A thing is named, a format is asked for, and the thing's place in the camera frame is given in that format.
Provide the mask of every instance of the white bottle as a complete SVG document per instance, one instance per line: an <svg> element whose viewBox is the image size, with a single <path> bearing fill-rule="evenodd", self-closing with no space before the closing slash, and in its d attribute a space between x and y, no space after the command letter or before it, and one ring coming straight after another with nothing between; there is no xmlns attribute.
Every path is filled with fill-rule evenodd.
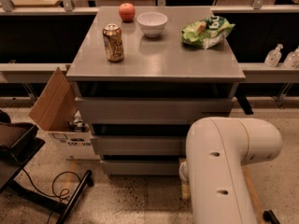
<svg viewBox="0 0 299 224"><path fill-rule="evenodd" d="M290 69L295 69L299 64L299 47L288 54L286 59L284 60L283 65Z"/></svg>
<svg viewBox="0 0 299 224"><path fill-rule="evenodd" d="M280 49L283 49L283 46L281 44L278 44L278 46L275 49L270 50L266 59L264 60L264 63L271 67L277 66L281 58Z"/></svg>

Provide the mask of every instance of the snack bag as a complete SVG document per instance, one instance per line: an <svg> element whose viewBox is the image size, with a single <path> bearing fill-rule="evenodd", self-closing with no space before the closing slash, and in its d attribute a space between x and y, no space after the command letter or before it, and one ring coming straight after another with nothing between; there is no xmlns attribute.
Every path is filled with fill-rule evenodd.
<svg viewBox="0 0 299 224"><path fill-rule="evenodd" d="M213 16L184 27L181 42L199 49L208 49L227 37L234 26L223 17Z"/></svg>

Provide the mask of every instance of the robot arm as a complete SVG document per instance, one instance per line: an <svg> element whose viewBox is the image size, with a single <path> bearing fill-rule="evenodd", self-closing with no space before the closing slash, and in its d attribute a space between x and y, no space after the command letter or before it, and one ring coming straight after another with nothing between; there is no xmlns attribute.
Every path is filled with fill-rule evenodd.
<svg viewBox="0 0 299 224"><path fill-rule="evenodd" d="M278 129L264 120L197 120L186 140L194 223L257 223L241 165L273 160L281 148Z"/></svg>

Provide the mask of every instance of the aluminum can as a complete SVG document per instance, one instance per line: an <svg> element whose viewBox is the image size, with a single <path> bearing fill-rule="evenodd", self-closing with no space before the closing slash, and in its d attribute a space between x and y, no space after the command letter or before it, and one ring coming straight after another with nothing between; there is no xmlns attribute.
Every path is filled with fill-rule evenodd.
<svg viewBox="0 0 299 224"><path fill-rule="evenodd" d="M103 29L103 38L107 59L113 63L123 59L121 28L117 24L107 24Z"/></svg>

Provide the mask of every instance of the white bowl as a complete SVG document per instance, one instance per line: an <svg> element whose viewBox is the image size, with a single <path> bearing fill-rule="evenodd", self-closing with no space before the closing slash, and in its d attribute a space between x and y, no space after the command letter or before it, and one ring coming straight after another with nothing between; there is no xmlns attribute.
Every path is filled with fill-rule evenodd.
<svg viewBox="0 0 299 224"><path fill-rule="evenodd" d="M159 12L146 12L137 17L141 31L148 37L156 37L162 33L168 18Z"/></svg>

